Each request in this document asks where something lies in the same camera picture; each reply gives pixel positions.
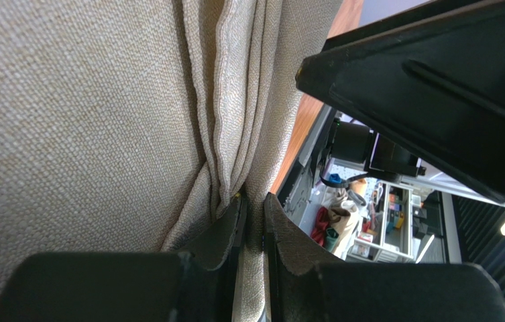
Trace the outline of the beige linen napkin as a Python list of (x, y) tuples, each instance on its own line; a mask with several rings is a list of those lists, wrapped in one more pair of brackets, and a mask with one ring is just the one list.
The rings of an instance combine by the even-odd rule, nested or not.
[(294, 76), (340, 6), (0, 1), (0, 292), (37, 252), (180, 248), (245, 188), (233, 320), (259, 320)]

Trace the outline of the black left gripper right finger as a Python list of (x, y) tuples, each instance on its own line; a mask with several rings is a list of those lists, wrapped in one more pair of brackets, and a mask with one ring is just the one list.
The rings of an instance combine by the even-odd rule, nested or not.
[(317, 244), (285, 214), (276, 195), (264, 199), (265, 231), (273, 239), (280, 262), (291, 274), (300, 276), (317, 264), (336, 264), (343, 260)]

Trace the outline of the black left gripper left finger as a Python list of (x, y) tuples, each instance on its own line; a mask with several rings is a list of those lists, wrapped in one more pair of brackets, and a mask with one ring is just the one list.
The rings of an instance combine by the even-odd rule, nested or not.
[(204, 232), (190, 240), (181, 252), (188, 252), (205, 270), (218, 270), (238, 253), (243, 242), (248, 213), (246, 193), (237, 193), (216, 220)]

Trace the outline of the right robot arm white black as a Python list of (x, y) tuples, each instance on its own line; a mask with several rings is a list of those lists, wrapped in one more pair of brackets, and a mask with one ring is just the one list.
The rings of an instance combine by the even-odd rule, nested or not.
[(335, 36), (296, 86), (361, 123), (332, 157), (391, 181), (425, 161), (505, 203), (505, 1), (428, 1)]

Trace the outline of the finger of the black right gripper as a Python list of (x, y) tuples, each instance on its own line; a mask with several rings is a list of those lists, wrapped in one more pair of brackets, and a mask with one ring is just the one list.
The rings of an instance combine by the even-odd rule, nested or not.
[(505, 203), (505, 1), (429, 1), (328, 39), (298, 90)]

